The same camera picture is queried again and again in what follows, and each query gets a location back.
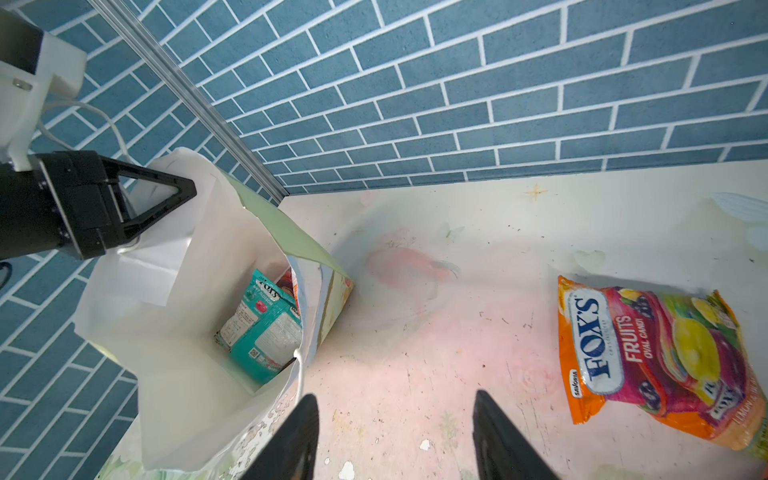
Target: fox's fruits oval candy package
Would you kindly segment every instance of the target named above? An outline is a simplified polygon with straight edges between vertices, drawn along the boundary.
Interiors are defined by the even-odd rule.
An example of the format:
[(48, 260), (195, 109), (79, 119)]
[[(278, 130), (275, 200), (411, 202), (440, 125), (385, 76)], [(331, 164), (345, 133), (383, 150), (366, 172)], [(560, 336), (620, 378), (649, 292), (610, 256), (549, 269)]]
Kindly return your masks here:
[(706, 298), (558, 279), (560, 365), (574, 423), (606, 400), (768, 459), (766, 397), (733, 311)]

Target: teal candy package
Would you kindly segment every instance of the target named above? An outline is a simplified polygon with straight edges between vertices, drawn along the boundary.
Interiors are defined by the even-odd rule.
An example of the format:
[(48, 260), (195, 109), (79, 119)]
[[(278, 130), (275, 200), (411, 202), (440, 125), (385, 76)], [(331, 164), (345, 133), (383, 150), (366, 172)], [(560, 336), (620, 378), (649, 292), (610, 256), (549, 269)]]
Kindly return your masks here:
[(290, 363), (301, 344), (296, 302), (256, 270), (235, 314), (214, 338), (263, 385)]

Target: open shopping bag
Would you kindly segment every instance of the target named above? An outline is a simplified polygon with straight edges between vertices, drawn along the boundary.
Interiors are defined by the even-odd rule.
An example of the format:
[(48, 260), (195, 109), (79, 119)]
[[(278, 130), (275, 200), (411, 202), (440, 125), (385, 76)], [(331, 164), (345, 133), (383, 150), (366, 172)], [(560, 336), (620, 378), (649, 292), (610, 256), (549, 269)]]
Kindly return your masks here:
[[(214, 342), (253, 270), (276, 281), (293, 268), (305, 364), (353, 283), (290, 218), (201, 155), (178, 148), (152, 168), (191, 178), (197, 196), (98, 261), (74, 324), (138, 378), (144, 467), (192, 472), (260, 422), (301, 368), (294, 362), (261, 386)], [(141, 211), (165, 188), (138, 184), (128, 195)]]

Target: candy bag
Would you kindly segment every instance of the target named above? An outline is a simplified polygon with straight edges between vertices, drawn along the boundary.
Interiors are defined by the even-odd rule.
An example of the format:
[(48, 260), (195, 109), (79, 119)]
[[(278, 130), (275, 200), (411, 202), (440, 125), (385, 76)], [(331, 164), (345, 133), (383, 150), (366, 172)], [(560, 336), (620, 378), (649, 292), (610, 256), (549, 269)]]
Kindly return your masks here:
[(733, 311), (706, 298), (558, 279), (560, 365), (574, 424), (606, 400), (768, 459), (766, 398)]

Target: yellow lemon candy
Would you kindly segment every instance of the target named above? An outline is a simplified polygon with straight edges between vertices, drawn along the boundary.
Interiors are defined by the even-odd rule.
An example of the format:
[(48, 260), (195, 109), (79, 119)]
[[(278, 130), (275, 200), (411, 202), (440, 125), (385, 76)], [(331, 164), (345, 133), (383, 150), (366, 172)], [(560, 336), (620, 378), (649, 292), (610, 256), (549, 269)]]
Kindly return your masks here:
[(672, 337), (677, 356), (688, 375), (700, 382), (720, 378), (720, 355), (710, 331), (694, 319), (676, 319)]
[(628, 288), (623, 288), (619, 290), (619, 295), (621, 295), (627, 300), (632, 300), (633, 302), (637, 302), (637, 299), (640, 298), (640, 295), (642, 295), (642, 293), (637, 292), (635, 290), (630, 290)]
[(702, 300), (701, 298), (692, 298), (690, 299), (690, 302), (696, 307), (696, 310), (699, 310), (701, 316), (707, 319), (707, 322), (711, 323), (712, 325), (717, 325), (720, 323), (720, 319), (717, 318), (717, 314), (715, 313), (714, 308), (712, 308), (712, 306), (706, 300)]

